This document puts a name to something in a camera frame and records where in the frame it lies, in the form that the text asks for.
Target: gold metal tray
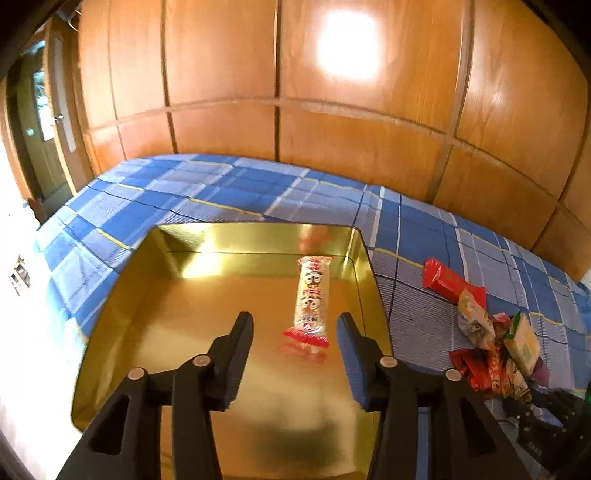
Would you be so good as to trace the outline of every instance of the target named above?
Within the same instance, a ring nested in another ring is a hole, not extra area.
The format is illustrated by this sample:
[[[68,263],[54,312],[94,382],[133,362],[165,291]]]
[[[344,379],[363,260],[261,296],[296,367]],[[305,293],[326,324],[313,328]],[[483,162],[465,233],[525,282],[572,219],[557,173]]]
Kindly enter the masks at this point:
[[[330,255],[325,350],[282,335],[293,324],[303,255]],[[336,340],[351,312],[385,353],[384,308],[361,233],[297,223],[189,223],[150,231],[125,266],[90,337],[72,421],[83,430],[132,367],[159,372],[205,353],[236,316],[254,317],[237,399],[212,412],[225,478],[365,478],[376,417],[353,400]],[[163,479],[172,478],[171,412],[163,409]]]

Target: screw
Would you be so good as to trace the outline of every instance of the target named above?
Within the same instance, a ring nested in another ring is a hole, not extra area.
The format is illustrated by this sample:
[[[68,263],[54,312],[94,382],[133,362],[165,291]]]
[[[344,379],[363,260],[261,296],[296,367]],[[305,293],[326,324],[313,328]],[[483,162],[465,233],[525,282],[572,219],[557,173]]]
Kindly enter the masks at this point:
[[[207,355],[198,355],[195,358],[193,358],[193,365],[195,365],[196,367],[206,367],[209,365],[209,362],[211,362],[212,359],[209,358]]]
[[[139,380],[144,376],[144,373],[145,372],[143,368],[132,368],[127,374],[127,378],[130,380]]]
[[[379,359],[379,364],[382,365],[382,367],[394,368],[398,365],[398,360],[396,360],[393,356],[385,355]]]
[[[450,368],[447,372],[445,372],[445,376],[452,382],[459,382],[462,379],[462,374],[455,368]]]

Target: snack pile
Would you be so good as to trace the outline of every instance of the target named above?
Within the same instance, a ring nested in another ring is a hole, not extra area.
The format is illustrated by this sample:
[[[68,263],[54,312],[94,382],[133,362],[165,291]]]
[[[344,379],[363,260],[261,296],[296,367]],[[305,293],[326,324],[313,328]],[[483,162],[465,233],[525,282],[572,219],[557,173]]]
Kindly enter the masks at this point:
[[[457,325],[475,348],[449,356],[474,391],[529,403],[527,378],[548,387],[548,369],[526,313],[489,314],[484,287],[470,285],[434,258],[425,262],[423,287],[457,303]]]

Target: red wrapper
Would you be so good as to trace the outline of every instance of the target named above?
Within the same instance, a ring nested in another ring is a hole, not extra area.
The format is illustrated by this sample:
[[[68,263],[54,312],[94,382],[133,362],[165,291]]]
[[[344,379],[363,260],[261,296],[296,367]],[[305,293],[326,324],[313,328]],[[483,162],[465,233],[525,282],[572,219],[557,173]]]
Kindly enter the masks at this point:
[[[300,281],[295,302],[294,325],[283,335],[301,343],[327,348],[330,262],[332,257],[302,257]]]
[[[491,378],[492,392],[496,395],[502,395],[503,389],[501,387],[501,345],[494,342],[491,349],[486,351],[486,366],[488,367],[488,374]]]
[[[460,294],[466,289],[474,296],[477,304],[486,308],[486,290],[475,287],[450,270],[435,258],[429,258],[423,269],[423,288],[430,288],[442,297],[457,303]]]
[[[491,377],[478,349],[454,350],[449,358],[475,392],[491,389]]]

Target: mattress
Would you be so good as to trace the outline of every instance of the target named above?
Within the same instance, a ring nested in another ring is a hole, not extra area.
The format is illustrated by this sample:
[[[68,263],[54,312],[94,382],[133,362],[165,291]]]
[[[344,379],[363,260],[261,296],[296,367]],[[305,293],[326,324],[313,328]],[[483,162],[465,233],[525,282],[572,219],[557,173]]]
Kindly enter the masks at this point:
[[[128,160],[81,190],[37,232],[27,258],[57,351],[76,370],[121,269],[154,225],[302,222],[362,232],[396,357],[430,371],[471,347],[457,308],[421,286],[437,258],[485,286],[491,313],[528,312],[551,386],[582,393],[591,377],[591,295],[582,284],[503,236],[379,185],[251,158],[157,155]],[[488,407],[507,434],[499,402]],[[549,414],[540,410],[540,416]],[[533,476],[539,466],[519,452]]]

